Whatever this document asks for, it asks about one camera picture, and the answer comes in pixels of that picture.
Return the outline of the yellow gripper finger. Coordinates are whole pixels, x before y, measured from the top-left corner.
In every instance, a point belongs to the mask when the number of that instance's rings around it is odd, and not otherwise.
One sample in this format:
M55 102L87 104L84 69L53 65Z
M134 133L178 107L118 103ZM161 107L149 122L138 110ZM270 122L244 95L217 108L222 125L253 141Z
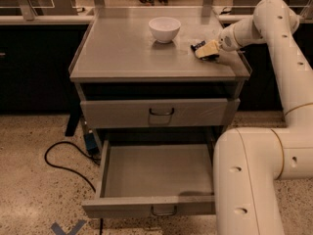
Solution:
M219 53L219 44L216 40L210 40L208 42L201 42L196 45L195 55L197 58L202 59Z

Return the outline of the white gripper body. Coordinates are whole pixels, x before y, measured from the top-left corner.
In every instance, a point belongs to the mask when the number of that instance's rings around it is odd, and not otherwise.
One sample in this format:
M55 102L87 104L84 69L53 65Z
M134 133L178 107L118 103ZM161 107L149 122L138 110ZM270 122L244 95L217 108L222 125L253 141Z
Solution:
M236 51L240 48L240 45L235 37L234 27L232 25L229 25L221 30L218 35L218 44L222 50L227 52Z

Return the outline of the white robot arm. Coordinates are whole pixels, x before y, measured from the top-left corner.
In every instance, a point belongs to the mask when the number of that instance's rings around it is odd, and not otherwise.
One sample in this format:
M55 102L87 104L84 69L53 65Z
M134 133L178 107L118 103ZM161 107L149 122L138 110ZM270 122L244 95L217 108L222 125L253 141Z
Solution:
M218 235L285 235L276 179L313 176L313 70L293 38L298 15L283 0L261 0L253 14L196 50L197 58L265 43L285 128L233 128L216 142L213 185Z

